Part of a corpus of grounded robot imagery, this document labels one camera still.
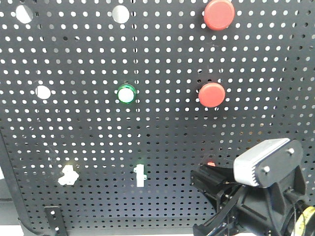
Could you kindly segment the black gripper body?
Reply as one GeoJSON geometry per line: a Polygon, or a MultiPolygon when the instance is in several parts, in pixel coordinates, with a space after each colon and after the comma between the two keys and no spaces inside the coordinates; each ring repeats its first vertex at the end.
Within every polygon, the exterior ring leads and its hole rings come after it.
{"type": "Polygon", "coordinates": [[[218,194],[207,194],[221,202],[239,196],[237,209],[244,232],[256,236],[306,236],[308,203],[306,183],[300,167],[268,188],[237,183],[218,194]]]}

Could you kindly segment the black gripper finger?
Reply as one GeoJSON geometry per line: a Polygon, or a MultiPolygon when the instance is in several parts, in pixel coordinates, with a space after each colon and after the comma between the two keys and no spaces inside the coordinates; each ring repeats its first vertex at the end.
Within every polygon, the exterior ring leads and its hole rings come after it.
{"type": "Polygon", "coordinates": [[[190,183],[200,192],[218,194],[235,184],[231,168],[201,165],[190,172],[190,183]]]}
{"type": "Polygon", "coordinates": [[[244,232],[238,218],[239,196],[228,197],[223,202],[210,196],[206,198],[216,210],[216,214],[200,225],[195,224],[193,226],[194,236],[235,236],[244,232]]]}

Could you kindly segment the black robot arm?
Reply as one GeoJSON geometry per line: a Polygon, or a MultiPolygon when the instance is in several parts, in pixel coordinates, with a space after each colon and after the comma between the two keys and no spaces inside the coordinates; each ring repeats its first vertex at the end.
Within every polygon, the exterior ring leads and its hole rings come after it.
{"type": "Polygon", "coordinates": [[[195,236],[313,236],[315,208],[309,205],[300,167],[270,187],[237,183],[232,169],[201,166],[190,183],[215,210],[205,223],[194,225],[195,236]]]}

